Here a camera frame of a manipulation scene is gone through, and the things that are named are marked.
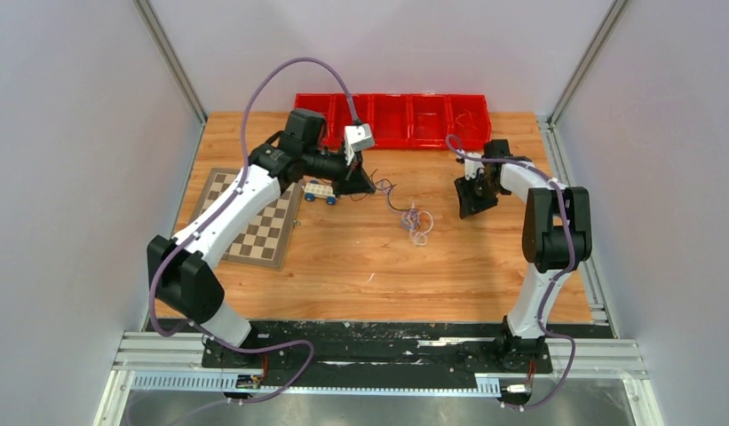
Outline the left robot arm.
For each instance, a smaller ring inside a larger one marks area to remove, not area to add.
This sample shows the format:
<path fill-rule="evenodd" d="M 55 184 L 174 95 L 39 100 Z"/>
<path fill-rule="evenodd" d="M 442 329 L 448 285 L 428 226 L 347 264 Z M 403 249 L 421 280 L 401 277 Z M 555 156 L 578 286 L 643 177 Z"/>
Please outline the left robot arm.
<path fill-rule="evenodd" d="M 251 220 L 305 177 L 326 179 L 334 196 L 373 193 L 363 169 L 363 151 L 375 144 L 370 126 L 358 119 L 344 129 L 331 152 L 321 144 L 322 114 L 297 108 L 282 130 L 246 154 L 239 175 L 198 218 L 172 237 L 156 235 L 147 245 L 150 304 L 161 301 L 205 335 L 225 346 L 237 367 L 259 354 L 252 326 L 226 301 L 214 271 Z"/>

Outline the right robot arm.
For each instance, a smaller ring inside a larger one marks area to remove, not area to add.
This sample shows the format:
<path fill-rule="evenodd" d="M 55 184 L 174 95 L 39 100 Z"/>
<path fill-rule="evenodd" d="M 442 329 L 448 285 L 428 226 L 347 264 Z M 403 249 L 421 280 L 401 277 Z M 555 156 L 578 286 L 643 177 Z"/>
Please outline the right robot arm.
<path fill-rule="evenodd" d="M 546 327 L 551 307 L 570 274 L 590 258 L 590 194 L 548 176 L 526 156 L 511 154 L 505 139 L 488 141 L 482 153 L 465 151 L 455 135 L 445 143 L 464 166 L 454 182 L 460 218 L 495 207 L 502 195 L 515 194 L 525 204 L 521 249 L 527 272 L 494 348 L 500 367 L 517 370 L 543 355 L 552 335 Z"/>

